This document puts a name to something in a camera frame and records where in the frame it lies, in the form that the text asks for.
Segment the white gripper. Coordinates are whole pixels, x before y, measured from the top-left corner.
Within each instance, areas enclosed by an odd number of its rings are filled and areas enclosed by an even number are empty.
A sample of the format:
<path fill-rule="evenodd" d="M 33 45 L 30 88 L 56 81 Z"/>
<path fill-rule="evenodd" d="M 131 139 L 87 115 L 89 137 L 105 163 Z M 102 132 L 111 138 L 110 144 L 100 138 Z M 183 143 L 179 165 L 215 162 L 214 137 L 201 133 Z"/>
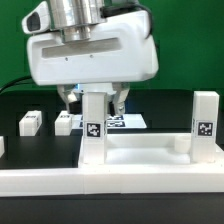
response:
<path fill-rule="evenodd" d="M 137 2 L 44 0 L 23 18 L 22 29 L 33 80 L 58 85 L 69 114 L 81 113 L 81 95 L 69 84 L 113 83 L 112 114 L 121 116 L 127 82 L 148 80 L 159 68 L 152 14 Z"/>

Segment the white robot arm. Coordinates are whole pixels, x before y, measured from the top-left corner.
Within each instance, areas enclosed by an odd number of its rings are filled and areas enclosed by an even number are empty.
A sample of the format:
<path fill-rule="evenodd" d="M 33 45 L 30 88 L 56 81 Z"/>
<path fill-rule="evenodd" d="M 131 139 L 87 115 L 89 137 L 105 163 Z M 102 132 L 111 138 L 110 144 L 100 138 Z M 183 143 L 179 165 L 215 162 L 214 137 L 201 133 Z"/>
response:
<path fill-rule="evenodd" d="M 22 20 L 30 72 L 55 85 L 67 106 L 87 92 L 106 92 L 109 110 L 125 112 L 131 82 L 159 68 L 149 9 L 136 1 L 44 0 Z"/>

